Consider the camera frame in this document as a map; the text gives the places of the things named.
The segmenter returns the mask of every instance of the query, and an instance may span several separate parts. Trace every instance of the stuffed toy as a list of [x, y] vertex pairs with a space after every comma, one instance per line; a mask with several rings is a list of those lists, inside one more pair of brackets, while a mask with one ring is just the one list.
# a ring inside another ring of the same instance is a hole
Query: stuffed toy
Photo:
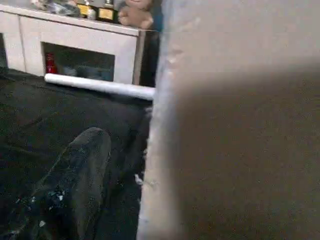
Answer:
[[125, 26], [141, 29], [150, 29], [154, 19], [149, 12], [153, 0], [125, 0], [124, 6], [119, 14], [119, 22]]

